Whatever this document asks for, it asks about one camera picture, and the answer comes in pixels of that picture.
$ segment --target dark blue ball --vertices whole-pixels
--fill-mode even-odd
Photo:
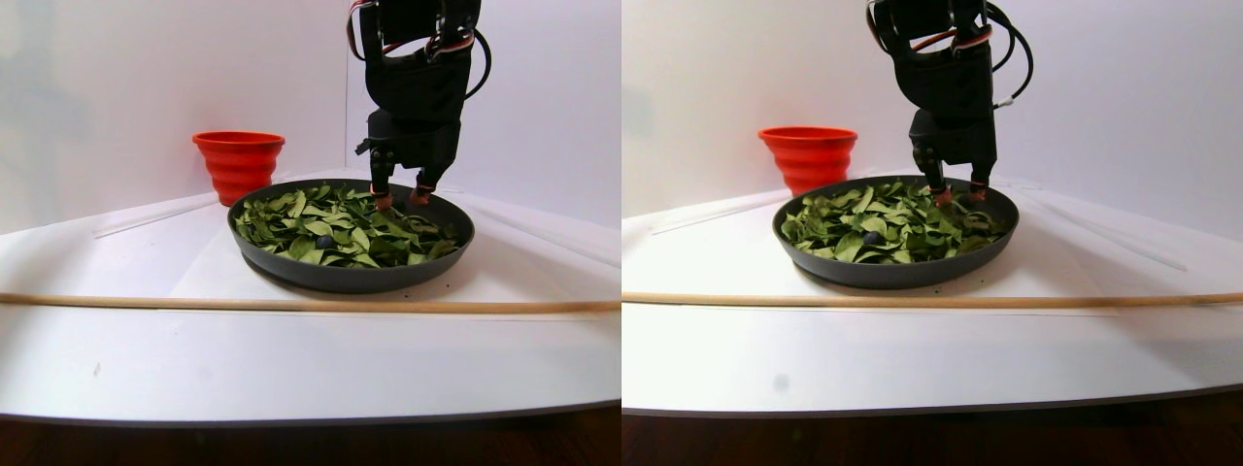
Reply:
[[[880,231],[869,231],[866,235],[863,235],[863,244],[868,246],[879,245],[881,242],[885,242],[885,236],[881,236]]]
[[[337,247],[337,240],[332,239],[332,235],[322,235],[314,239],[314,247],[321,250]]]

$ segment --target white backdrop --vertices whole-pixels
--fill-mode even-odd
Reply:
[[[0,0],[0,232],[211,190],[190,135],[341,167],[344,10],[311,1]]]
[[[618,229],[619,10],[618,0],[484,1],[492,75],[466,101],[457,160],[441,184]],[[474,57],[471,86],[484,70],[480,47]],[[365,169],[353,148],[375,104],[365,67],[349,63],[346,159]]]
[[[768,126],[853,128],[855,171],[914,169],[915,108],[864,1],[623,2],[626,215],[783,188],[755,135]],[[996,173],[1243,239],[1243,4],[996,2],[1037,65],[1018,103],[998,112]],[[998,98],[1024,66],[1019,55],[997,75]]]

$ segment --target white tabletop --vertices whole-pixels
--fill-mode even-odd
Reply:
[[[476,240],[462,260],[433,282],[353,298],[618,299],[620,270],[563,246],[618,257],[619,231],[465,193],[441,195],[476,224]],[[102,225],[213,198],[2,235],[0,290],[327,296],[275,285],[246,267],[219,204],[101,239],[92,234]],[[516,229],[525,225],[538,235],[566,237],[553,239],[558,245]],[[2,304],[0,311],[0,415],[9,416],[86,423],[441,420],[615,405],[620,399],[619,313],[357,316]]]
[[[630,292],[1131,296],[1238,292],[1243,245],[1043,190],[983,268],[912,291],[800,273],[771,231],[788,193],[628,219]],[[696,217],[763,205],[715,220]],[[1149,258],[1049,210],[1105,225]],[[669,230],[669,225],[682,225]],[[623,409],[689,416],[837,416],[1103,403],[1243,384],[1239,307],[772,309],[625,304]]]

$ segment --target pile of leaves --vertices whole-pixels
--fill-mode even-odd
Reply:
[[[997,241],[1009,226],[957,200],[937,208],[932,194],[895,181],[803,198],[786,215],[782,236],[799,250],[844,262],[912,263],[948,258]]]
[[[456,251],[444,229],[398,209],[375,210],[370,193],[344,186],[303,188],[246,200],[232,219],[237,235],[281,257],[324,266],[380,268],[416,265]]]

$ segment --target wooden stick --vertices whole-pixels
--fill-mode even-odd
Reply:
[[[1058,309],[1089,307],[1216,306],[1243,303],[1243,293],[1119,297],[883,297],[883,296],[726,296],[623,292],[622,302],[644,304]]]
[[[620,301],[482,303],[414,301],[129,298],[111,296],[22,293],[0,293],[0,303],[132,309],[286,311],[406,314],[558,314],[572,312],[612,312],[622,308]]]

